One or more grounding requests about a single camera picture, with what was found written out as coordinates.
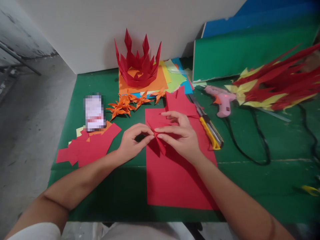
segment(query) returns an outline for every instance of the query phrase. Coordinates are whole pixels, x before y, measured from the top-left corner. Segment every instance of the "orange origami flower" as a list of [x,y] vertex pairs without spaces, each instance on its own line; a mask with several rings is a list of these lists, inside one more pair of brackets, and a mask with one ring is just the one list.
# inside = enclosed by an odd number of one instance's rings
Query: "orange origami flower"
[[119,105],[124,104],[125,106],[128,106],[129,103],[133,100],[135,100],[137,97],[135,95],[129,94],[129,89],[127,89],[127,95],[121,95],[119,93]]
[[150,95],[156,96],[156,103],[157,104],[161,97],[164,97],[166,95],[166,92],[164,88],[162,88],[159,92],[151,93]]
[[153,100],[147,99],[147,91],[144,92],[144,94],[141,96],[141,98],[137,98],[133,101],[137,104],[136,110],[144,103],[153,102]]
[[129,104],[128,104],[127,106],[122,106],[122,109],[123,109],[124,111],[126,111],[129,116],[131,116],[131,115],[130,115],[130,111],[136,110],[136,108],[135,108],[134,106],[129,105]]
[[112,106],[113,108],[106,108],[107,110],[109,110],[110,112],[112,112],[112,119],[114,119],[117,115],[120,114],[127,114],[127,112],[125,110],[122,109],[122,106],[119,105],[119,103],[116,101],[117,104],[115,103],[110,103],[108,105]]

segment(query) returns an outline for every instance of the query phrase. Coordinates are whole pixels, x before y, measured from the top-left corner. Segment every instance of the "glue gun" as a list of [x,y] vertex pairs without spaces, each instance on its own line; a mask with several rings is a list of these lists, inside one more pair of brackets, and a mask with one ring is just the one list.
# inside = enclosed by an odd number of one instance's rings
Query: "glue gun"
[[218,117],[228,117],[231,113],[230,102],[236,99],[236,95],[233,93],[229,93],[227,90],[214,87],[214,86],[203,86],[204,91],[207,94],[215,97],[216,100],[213,103],[219,104],[219,112],[217,113]]

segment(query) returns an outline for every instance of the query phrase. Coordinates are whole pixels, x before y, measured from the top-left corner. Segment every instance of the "concrete floor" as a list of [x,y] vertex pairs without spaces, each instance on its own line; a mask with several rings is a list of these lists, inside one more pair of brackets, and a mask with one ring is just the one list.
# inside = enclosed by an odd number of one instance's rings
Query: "concrete floor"
[[[0,105],[0,239],[47,187],[76,81],[60,56],[29,63],[43,75],[20,77]],[[62,239],[92,239],[92,226],[67,223]],[[237,239],[227,223],[203,227],[207,240]]]

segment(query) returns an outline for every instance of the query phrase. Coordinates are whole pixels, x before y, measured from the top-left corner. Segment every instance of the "pixelated card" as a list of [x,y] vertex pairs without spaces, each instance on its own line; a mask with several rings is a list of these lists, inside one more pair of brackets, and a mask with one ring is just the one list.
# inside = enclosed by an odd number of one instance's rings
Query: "pixelated card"
[[101,95],[90,95],[84,99],[86,131],[97,131],[106,127],[106,117],[103,110]]

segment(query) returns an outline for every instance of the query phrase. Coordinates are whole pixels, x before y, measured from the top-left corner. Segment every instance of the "gray floor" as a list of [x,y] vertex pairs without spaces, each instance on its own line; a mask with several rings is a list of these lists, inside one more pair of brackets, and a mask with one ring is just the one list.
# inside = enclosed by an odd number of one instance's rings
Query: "gray floor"
[[0,239],[47,187],[76,75],[60,56],[30,61],[0,106]]

